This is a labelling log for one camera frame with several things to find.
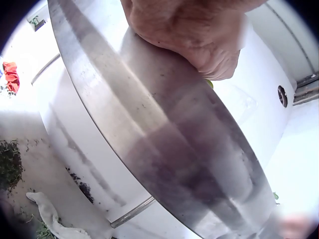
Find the red cloth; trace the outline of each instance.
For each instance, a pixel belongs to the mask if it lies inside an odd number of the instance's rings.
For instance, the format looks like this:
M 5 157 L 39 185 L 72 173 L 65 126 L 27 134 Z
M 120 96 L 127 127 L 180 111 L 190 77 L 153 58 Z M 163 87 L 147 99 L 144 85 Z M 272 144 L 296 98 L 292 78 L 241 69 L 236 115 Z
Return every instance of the red cloth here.
M 7 80 L 7 87 L 10 91 L 15 93 L 18 92 L 20 87 L 19 76 L 17 74 L 17 64 L 15 62 L 4 62 L 3 69 L 5 74 L 5 79 Z

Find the dirt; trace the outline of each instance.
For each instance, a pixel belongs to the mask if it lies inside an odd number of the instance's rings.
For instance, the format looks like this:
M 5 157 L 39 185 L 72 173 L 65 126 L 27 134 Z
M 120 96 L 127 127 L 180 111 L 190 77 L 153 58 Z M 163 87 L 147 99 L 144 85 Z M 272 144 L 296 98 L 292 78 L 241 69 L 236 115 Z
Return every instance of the dirt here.
M 12 192 L 22 179 L 22 164 L 17 141 L 0 141 L 0 189 Z
M 78 177 L 75 173 L 71 173 L 70 168 L 66 168 L 66 170 L 69 172 L 70 176 L 73 178 L 73 181 L 76 183 L 76 185 L 79 187 L 81 192 L 86 196 L 86 198 L 94 204 L 94 198 L 91 195 L 91 188 L 87 183 L 80 182 L 81 178 Z

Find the white cloth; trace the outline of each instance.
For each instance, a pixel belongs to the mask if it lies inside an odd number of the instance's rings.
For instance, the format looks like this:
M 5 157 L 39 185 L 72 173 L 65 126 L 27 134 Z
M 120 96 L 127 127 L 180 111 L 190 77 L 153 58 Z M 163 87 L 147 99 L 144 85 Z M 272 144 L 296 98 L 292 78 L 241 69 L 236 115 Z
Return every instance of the white cloth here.
M 42 192 L 28 192 L 27 198 L 36 202 L 39 207 L 40 216 L 53 235 L 59 239 L 91 239 L 91 237 L 80 228 L 66 228 L 58 220 L 58 213 L 50 200 Z

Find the skin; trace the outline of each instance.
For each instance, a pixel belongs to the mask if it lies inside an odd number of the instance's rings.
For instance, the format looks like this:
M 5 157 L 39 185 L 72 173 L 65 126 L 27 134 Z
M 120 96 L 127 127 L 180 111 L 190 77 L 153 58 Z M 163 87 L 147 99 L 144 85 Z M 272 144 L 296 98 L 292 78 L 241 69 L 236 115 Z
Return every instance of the skin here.
M 121 0 L 144 40 L 184 56 L 209 80 L 231 78 L 246 26 L 245 12 L 265 0 Z

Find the green vegetable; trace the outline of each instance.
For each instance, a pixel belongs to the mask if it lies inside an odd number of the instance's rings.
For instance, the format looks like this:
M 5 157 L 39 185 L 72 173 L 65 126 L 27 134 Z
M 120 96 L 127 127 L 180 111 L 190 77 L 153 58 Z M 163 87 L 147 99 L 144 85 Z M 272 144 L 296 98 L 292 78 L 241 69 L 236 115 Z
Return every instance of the green vegetable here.
M 274 192 L 274 197 L 275 197 L 276 200 L 279 199 L 279 196 L 275 192 Z
M 213 83 L 212 83 L 210 80 L 207 80 L 207 79 L 205 79 L 205 80 L 207 81 L 207 83 L 209 84 L 209 86 L 210 86 L 212 89 L 214 89 Z

